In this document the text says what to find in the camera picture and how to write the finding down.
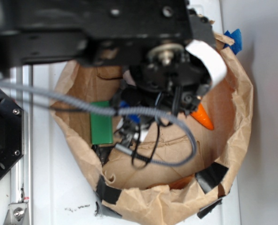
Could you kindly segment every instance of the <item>orange object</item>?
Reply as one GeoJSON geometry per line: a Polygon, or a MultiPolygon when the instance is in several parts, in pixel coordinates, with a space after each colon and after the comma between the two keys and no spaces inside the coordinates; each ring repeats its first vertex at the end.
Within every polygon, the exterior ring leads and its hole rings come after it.
{"type": "Polygon", "coordinates": [[[193,116],[193,118],[196,119],[205,128],[214,130],[214,125],[210,120],[208,114],[206,114],[206,111],[201,103],[199,104],[197,111],[191,113],[191,116],[193,116]]]}
{"type": "MultiPolygon", "coordinates": [[[[187,186],[191,182],[193,177],[194,177],[194,174],[192,174],[192,175],[190,175],[188,177],[181,178],[180,180],[177,180],[175,182],[169,183],[168,186],[169,186],[170,190],[171,189],[181,190],[181,189],[183,189],[185,186],[187,186]]],[[[153,185],[149,186],[147,189],[153,188],[153,187],[158,186],[158,185],[167,185],[167,184],[164,184],[164,183],[153,184],[153,185]]]]}

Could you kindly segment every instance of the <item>gray bracket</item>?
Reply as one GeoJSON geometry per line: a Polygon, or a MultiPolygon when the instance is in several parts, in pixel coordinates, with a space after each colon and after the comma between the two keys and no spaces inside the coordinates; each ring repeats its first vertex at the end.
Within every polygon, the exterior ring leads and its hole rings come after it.
{"type": "Polygon", "coordinates": [[[28,203],[9,204],[3,225],[29,225],[28,203]]]}

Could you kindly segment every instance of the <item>white wall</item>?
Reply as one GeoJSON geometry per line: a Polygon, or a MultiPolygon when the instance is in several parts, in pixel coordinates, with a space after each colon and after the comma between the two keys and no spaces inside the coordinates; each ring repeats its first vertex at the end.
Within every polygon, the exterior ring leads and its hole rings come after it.
{"type": "Polygon", "coordinates": [[[255,86],[249,152],[238,175],[242,225],[278,224],[278,0],[220,0],[224,31],[255,86]]]}

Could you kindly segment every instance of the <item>blue object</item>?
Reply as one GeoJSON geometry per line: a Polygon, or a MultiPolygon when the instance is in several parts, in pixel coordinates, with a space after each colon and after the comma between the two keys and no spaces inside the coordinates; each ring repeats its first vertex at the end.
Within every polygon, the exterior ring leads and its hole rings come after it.
{"type": "MultiPolygon", "coordinates": [[[[127,104],[125,101],[121,101],[119,106],[120,106],[121,108],[130,107],[129,104],[127,104]]],[[[131,119],[132,121],[134,121],[135,123],[137,123],[137,124],[140,123],[140,117],[137,116],[137,115],[135,115],[135,114],[128,115],[127,117],[128,117],[129,119],[131,119]]]]}
{"type": "Polygon", "coordinates": [[[226,31],[224,35],[234,40],[234,44],[232,46],[225,44],[224,48],[230,47],[235,55],[242,50],[242,35],[240,29],[236,29],[233,33],[226,31]]]}

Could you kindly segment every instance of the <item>gray braided cable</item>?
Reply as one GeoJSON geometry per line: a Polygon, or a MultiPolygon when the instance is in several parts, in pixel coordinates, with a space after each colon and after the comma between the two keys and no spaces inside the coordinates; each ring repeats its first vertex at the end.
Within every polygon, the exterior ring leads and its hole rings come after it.
{"type": "Polygon", "coordinates": [[[91,105],[90,103],[80,100],[78,98],[68,96],[68,95],[63,95],[61,93],[56,93],[54,91],[50,91],[50,90],[46,90],[46,89],[35,88],[35,87],[21,85],[21,84],[1,82],[1,81],[0,81],[0,87],[13,88],[16,90],[25,91],[25,92],[29,92],[32,94],[44,96],[47,98],[52,98],[57,101],[61,101],[68,105],[71,105],[75,108],[81,109],[85,112],[95,113],[95,114],[99,114],[99,115],[126,116],[126,115],[131,115],[131,114],[141,114],[141,115],[145,115],[145,116],[165,118],[168,121],[170,121],[171,123],[176,124],[179,128],[181,128],[185,132],[185,134],[187,135],[187,137],[189,138],[189,140],[191,142],[192,152],[189,156],[187,156],[187,158],[185,158],[184,160],[182,160],[180,162],[164,162],[164,161],[152,159],[150,161],[150,163],[169,166],[169,167],[177,167],[177,166],[182,166],[183,164],[187,163],[192,158],[194,158],[194,156],[196,155],[197,145],[196,145],[195,138],[194,138],[192,132],[190,131],[190,129],[187,127],[187,125],[183,121],[179,120],[174,115],[167,114],[165,111],[158,110],[155,108],[148,108],[148,107],[121,108],[116,111],[114,108],[110,108],[110,107],[102,108],[102,107],[94,106],[94,105],[91,105]]]}

